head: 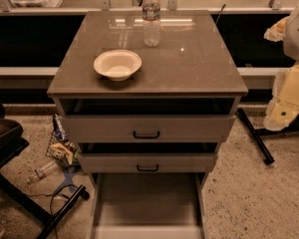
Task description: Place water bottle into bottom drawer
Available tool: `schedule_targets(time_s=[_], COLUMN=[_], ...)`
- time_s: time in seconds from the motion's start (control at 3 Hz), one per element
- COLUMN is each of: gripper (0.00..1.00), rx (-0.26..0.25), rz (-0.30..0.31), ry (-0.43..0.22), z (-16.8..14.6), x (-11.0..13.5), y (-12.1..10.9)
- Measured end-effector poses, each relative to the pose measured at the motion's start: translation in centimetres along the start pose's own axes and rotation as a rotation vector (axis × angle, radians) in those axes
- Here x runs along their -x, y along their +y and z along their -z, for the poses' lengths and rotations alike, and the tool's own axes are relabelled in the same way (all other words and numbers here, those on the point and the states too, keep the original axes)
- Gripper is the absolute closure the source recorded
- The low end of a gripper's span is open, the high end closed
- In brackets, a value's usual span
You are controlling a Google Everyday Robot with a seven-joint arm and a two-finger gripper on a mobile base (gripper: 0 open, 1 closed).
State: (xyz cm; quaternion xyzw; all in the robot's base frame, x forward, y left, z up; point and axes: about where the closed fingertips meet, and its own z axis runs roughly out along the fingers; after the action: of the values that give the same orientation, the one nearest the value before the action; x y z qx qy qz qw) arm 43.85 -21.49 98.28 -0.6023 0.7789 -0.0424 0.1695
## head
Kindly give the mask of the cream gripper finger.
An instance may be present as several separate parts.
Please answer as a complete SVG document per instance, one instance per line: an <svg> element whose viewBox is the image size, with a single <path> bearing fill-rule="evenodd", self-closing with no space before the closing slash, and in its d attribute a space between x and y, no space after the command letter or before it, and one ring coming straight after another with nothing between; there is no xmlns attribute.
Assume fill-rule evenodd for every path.
<svg viewBox="0 0 299 239"><path fill-rule="evenodd" d="M264 33L264 38L268 41L272 42L279 42L284 40L284 34L286 29L286 22L288 17L284 17L283 19L279 20L273 26L268 28Z"/></svg>

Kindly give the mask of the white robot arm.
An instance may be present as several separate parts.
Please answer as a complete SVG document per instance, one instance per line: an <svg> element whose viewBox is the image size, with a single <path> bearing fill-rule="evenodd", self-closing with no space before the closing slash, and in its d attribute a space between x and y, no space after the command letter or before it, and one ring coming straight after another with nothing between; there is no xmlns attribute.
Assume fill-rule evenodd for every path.
<svg viewBox="0 0 299 239"><path fill-rule="evenodd" d="M272 99L263 122L266 129L279 131L299 115L299 4L289 16L267 29L264 38L282 41L284 54L295 61L290 69L275 76Z"/></svg>

